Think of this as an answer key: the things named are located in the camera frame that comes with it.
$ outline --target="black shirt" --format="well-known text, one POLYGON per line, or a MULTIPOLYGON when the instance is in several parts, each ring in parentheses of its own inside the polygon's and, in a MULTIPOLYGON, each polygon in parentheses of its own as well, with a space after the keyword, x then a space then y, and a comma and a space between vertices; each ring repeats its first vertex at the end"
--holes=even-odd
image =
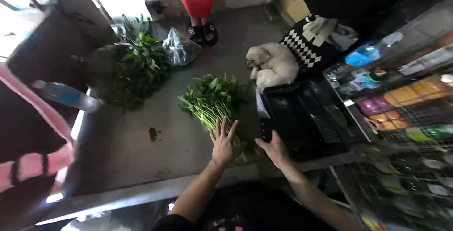
POLYGON ((160 219, 153 231, 334 230, 281 191, 259 183, 220 188, 192 226, 177 214, 160 219))

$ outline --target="black plastic crate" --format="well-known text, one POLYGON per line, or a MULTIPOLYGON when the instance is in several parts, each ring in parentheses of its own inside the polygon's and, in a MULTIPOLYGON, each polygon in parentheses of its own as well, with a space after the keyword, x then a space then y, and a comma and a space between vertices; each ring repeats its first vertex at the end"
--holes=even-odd
MULTIPOLYGON (((345 153, 350 144, 365 141, 323 78, 269 87, 262 98, 273 128, 296 161, 345 153)), ((263 134, 269 135, 269 129, 269 125, 263 127, 263 134)))

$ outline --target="purple package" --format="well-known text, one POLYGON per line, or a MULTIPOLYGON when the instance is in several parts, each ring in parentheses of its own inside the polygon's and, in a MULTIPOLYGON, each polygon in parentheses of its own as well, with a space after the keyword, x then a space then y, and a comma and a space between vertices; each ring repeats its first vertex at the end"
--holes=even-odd
POLYGON ((393 108, 382 96, 362 100, 358 103, 358 106, 362 113, 367 116, 387 112, 393 108))

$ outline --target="hand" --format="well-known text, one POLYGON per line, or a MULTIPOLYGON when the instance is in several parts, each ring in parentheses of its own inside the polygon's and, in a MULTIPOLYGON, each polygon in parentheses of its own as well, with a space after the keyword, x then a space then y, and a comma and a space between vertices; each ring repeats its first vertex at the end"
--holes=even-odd
POLYGON ((291 163, 292 160, 289 158, 285 145, 277 131, 272 131, 272 140, 269 144, 258 138, 255 139, 255 142, 259 147, 266 151, 274 165, 279 169, 291 163))
POLYGON ((212 130, 209 131, 212 142, 214 143, 214 148, 212 149, 212 161, 222 167, 233 159, 233 145, 231 144, 231 141, 234 139, 234 133, 236 131, 237 125, 239 124, 239 121, 236 120, 233 123, 228 136, 227 123, 228 118, 225 116, 223 118, 222 127, 220 128, 219 120, 217 120, 217 137, 214 136, 212 130))

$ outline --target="glass display case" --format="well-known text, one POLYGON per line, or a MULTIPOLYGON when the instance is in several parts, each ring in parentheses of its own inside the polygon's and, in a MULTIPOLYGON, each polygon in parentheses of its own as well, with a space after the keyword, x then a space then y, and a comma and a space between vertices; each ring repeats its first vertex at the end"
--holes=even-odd
POLYGON ((416 1, 398 16, 429 5, 323 74, 369 142, 345 166, 363 221, 451 230, 453 0, 416 1))

